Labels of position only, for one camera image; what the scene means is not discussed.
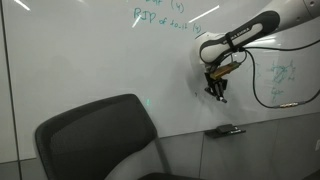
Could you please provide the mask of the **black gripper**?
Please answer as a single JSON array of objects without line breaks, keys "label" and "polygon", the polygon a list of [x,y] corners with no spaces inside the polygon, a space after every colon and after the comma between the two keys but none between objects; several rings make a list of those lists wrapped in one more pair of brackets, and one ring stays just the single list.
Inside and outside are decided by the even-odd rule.
[{"label": "black gripper", "polygon": [[223,98],[224,91],[227,87],[227,80],[223,78],[214,80],[208,73],[205,73],[205,78],[207,80],[207,87],[205,88],[205,91],[216,98]]}]

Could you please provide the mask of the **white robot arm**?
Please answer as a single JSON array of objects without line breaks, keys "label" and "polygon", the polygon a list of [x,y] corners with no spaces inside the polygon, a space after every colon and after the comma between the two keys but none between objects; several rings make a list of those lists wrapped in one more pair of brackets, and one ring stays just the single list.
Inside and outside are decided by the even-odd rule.
[{"label": "white robot arm", "polygon": [[230,53],[270,34],[286,30],[320,16],[319,0],[271,0],[255,17],[224,34],[204,32],[195,39],[194,54],[205,65],[208,87],[205,91],[223,99],[224,81],[213,80],[210,73]]}]

